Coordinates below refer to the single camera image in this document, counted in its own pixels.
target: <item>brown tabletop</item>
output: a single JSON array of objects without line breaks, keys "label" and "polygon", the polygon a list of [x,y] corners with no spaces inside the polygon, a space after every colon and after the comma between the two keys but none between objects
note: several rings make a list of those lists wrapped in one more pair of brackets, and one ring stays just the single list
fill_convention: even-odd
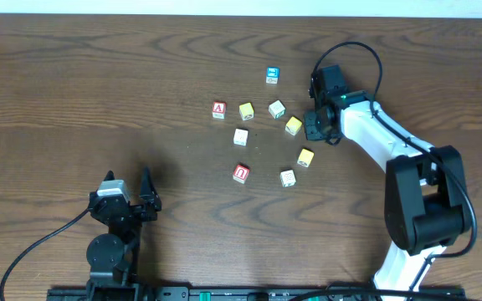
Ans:
[{"label": "brown tabletop", "polygon": [[[284,131],[313,108],[315,61],[346,40],[384,63],[378,95],[398,123],[456,147],[479,221],[466,257],[438,260],[424,283],[482,298],[482,20],[0,15],[0,279],[12,260],[88,204],[108,170],[137,193],[149,166],[163,200],[143,229],[140,275],[194,286],[317,286],[365,282],[390,244],[384,173],[354,143],[337,147]],[[353,89],[374,88],[377,66],[342,48]],[[281,69],[265,83],[265,69]],[[280,99],[284,117],[268,105]],[[228,103],[214,120],[215,100]],[[240,104],[255,118],[242,121]],[[233,145],[237,127],[249,130]],[[303,147],[309,168],[296,165]],[[250,167],[245,185],[232,179]],[[295,186],[279,173],[292,168]],[[14,270],[7,300],[42,300],[89,278],[85,250],[107,228],[85,217]],[[467,242],[459,238],[449,250]]]}]

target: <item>wire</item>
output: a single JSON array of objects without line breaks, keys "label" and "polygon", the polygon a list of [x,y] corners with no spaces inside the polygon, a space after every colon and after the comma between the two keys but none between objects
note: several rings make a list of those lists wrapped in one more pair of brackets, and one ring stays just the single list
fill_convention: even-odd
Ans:
[{"label": "wire", "polygon": [[449,179],[457,186],[457,189],[459,192],[462,194],[464,201],[466,203],[466,206],[469,210],[470,213],[470,220],[471,220],[471,234],[469,236],[468,244],[466,245],[465,248],[462,250],[455,252],[455,253],[448,253],[448,254],[431,254],[425,258],[425,262],[423,263],[419,273],[416,275],[415,279],[413,280],[413,284],[410,286],[410,290],[413,290],[414,287],[418,284],[419,279],[422,277],[423,272],[427,268],[428,265],[433,263],[433,259],[435,258],[457,258],[460,256],[465,255],[466,253],[469,253],[469,251],[474,247],[475,241],[477,240],[477,219],[475,217],[475,210],[474,206],[472,205],[471,200],[469,199],[468,193],[466,192],[466,189],[464,188],[463,184],[457,179],[455,174],[442,162],[440,161],[436,156],[431,154],[430,152],[426,151],[423,149],[421,146],[416,145],[415,143],[412,142],[412,137],[405,137],[404,135],[401,135],[398,131],[393,129],[386,121],[384,121],[381,116],[378,115],[378,110],[375,110],[373,105],[375,103],[375,98],[377,96],[378,89],[381,86],[382,82],[382,62],[380,58],[378,57],[378,54],[373,48],[367,46],[366,44],[362,42],[344,42],[344,43],[339,43],[336,46],[328,49],[317,61],[314,67],[314,71],[312,72],[312,80],[315,77],[315,72],[319,68],[319,64],[322,62],[322,60],[325,58],[326,55],[334,51],[335,49],[346,46],[346,45],[357,45],[361,46],[365,49],[367,49],[370,53],[372,53],[373,57],[377,61],[378,64],[378,70],[379,70],[379,75],[378,75],[378,80],[377,80],[377,86],[375,87],[375,92],[373,93],[373,97],[370,100],[369,103],[369,109],[372,113],[372,115],[377,119],[378,122],[380,122],[385,128],[387,128],[390,132],[392,132],[397,138],[401,139],[405,145],[410,145],[412,148],[415,150],[421,152],[423,155],[425,155],[429,160],[431,160],[440,170],[444,172],[446,176],[449,177]]},{"label": "wire", "polygon": [[57,230],[51,232],[50,234],[46,235],[45,237],[39,239],[37,242],[35,242],[34,244],[32,244],[31,246],[26,248],[25,251],[23,251],[18,257],[16,257],[16,259],[14,259],[13,263],[11,263],[11,265],[8,267],[7,272],[5,272],[5,274],[3,275],[3,278],[1,279],[0,301],[5,301],[5,283],[7,282],[8,276],[13,271],[14,267],[16,267],[16,265],[20,262],[20,260],[22,260],[22,258],[25,257],[25,255],[27,255],[29,252],[31,252],[31,250],[36,248],[42,242],[47,241],[51,237],[54,237],[55,235],[61,233],[62,231],[66,230],[69,227],[71,227],[72,225],[74,225],[78,220],[80,220],[82,217],[84,217],[88,212],[89,212],[89,209],[85,209],[76,218],[74,218],[73,220],[68,222],[66,225],[60,227],[59,229],[57,229]]},{"label": "wire", "polygon": [[374,289],[374,288],[344,288],[344,289],[332,289],[332,290],[319,290],[310,293],[304,293],[299,296],[293,297],[288,301],[303,301],[314,297],[323,297],[331,295],[364,295],[364,296],[388,296],[388,297],[403,297],[403,298],[422,298],[429,301],[434,300],[468,300],[472,299],[452,296],[447,294],[434,294],[434,293],[420,293],[411,291],[398,291],[391,289]]}]

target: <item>wooden surface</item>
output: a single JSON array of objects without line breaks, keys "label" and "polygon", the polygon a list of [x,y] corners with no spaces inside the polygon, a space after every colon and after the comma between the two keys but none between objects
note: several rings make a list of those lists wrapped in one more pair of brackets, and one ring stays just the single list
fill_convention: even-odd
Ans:
[{"label": "wooden surface", "polygon": [[[313,107],[314,62],[346,40],[380,54],[378,99],[390,116],[461,152],[479,239],[465,258],[438,260],[425,283],[482,298],[482,20],[0,15],[0,279],[22,250],[85,208],[109,169],[135,192],[149,166],[164,207],[143,231],[145,280],[367,281],[390,243],[383,172],[350,141],[331,147],[284,132]],[[353,88],[375,84],[364,50],[327,61]],[[265,84],[267,66],[281,68],[278,85]],[[277,99],[287,113],[272,120]],[[226,120],[212,119],[214,100],[228,103]],[[243,122],[245,102],[256,115]],[[250,131],[246,147],[233,145],[236,127]],[[295,164],[303,146],[315,152],[309,168]],[[251,168],[246,185],[231,178],[239,162]],[[288,167],[297,184],[284,189]],[[11,275],[8,300],[85,284],[85,250],[104,232],[86,217],[35,249]]]}]

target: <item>black cable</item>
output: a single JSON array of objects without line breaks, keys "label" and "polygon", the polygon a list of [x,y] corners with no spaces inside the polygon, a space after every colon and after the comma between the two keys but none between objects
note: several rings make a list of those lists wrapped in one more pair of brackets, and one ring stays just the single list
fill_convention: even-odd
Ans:
[{"label": "black cable", "polygon": [[388,296],[388,297],[403,297],[403,298],[422,298],[429,301],[434,300],[459,300],[459,301],[472,301],[472,299],[452,296],[447,294],[434,294],[434,293],[420,293],[411,291],[398,291],[391,289],[374,289],[374,288],[344,288],[344,289],[332,289],[332,290],[320,290],[310,293],[304,293],[299,296],[291,298],[289,301],[303,301],[314,297],[323,297],[331,295],[364,295],[364,296]]},{"label": "black cable", "polygon": [[448,253],[448,254],[431,254],[425,258],[425,262],[423,263],[423,266],[421,267],[419,273],[416,275],[416,278],[413,281],[413,284],[410,286],[410,290],[413,290],[416,284],[418,284],[419,279],[422,277],[423,272],[427,268],[428,265],[432,264],[433,259],[435,258],[456,258],[465,255],[468,253],[475,245],[475,241],[477,240],[477,219],[475,218],[475,210],[472,205],[471,200],[469,199],[468,193],[464,189],[464,186],[460,181],[457,179],[455,174],[442,162],[440,161],[437,157],[435,157],[433,154],[430,152],[424,150],[421,146],[416,145],[415,143],[412,142],[412,137],[405,137],[401,135],[397,130],[393,129],[386,121],[384,121],[381,116],[378,115],[378,111],[374,109],[373,104],[375,103],[375,98],[377,96],[377,92],[379,87],[381,86],[381,81],[382,81],[382,62],[380,58],[378,57],[378,54],[373,48],[367,46],[366,44],[362,42],[344,42],[344,43],[339,43],[336,46],[328,49],[317,61],[314,67],[314,71],[312,72],[312,80],[315,77],[315,72],[317,71],[317,68],[319,68],[319,64],[321,61],[325,58],[326,55],[328,55],[330,52],[334,51],[335,49],[346,46],[346,45],[357,45],[361,46],[365,49],[367,49],[369,52],[372,53],[373,57],[377,61],[378,64],[378,70],[379,70],[379,75],[378,75],[378,80],[377,80],[377,86],[375,87],[375,92],[373,93],[373,98],[370,101],[369,104],[369,109],[372,113],[372,115],[377,119],[378,122],[380,122],[385,128],[387,128],[390,132],[392,132],[397,138],[401,139],[405,145],[410,145],[412,148],[415,150],[421,152],[423,155],[426,155],[429,160],[431,160],[440,170],[444,172],[445,175],[449,177],[449,179],[457,186],[457,189],[459,192],[462,194],[464,201],[466,202],[466,206],[468,207],[469,213],[470,213],[470,220],[471,220],[471,234],[469,236],[469,241],[466,247],[458,252],[455,253]]},{"label": "black cable", "polygon": [[27,255],[29,252],[31,252],[31,250],[36,248],[42,242],[47,241],[51,237],[54,237],[55,235],[61,233],[62,231],[66,230],[69,227],[71,227],[72,225],[74,225],[78,220],[80,220],[82,217],[84,217],[88,212],[89,212],[89,209],[85,209],[83,212],[81,212],[81,214],[79,214],[76,218],[71,220],[69,223],[67,223],[66,225],[60,227],[59,229],[51,232],[50,234],[46,235],[45,237],[39,239],[37,242],[35,242],[34,244],[32,244],[31,246],[26,248],[25,251],[23,251],[18,257],[16,257],[16,259],[14,259],[13,263],[11,263],[11,265],[8,267],[7,272],[5,272],[5,274],[3,275],[3,278],[1,279],[0,301],[5,301],[5,283],[7,282],[8,276],[13,271],[14,267],[16,267],[16,265],[20,262],[20,260],[22,260],[22,258],[25,257],[25,255]]}]

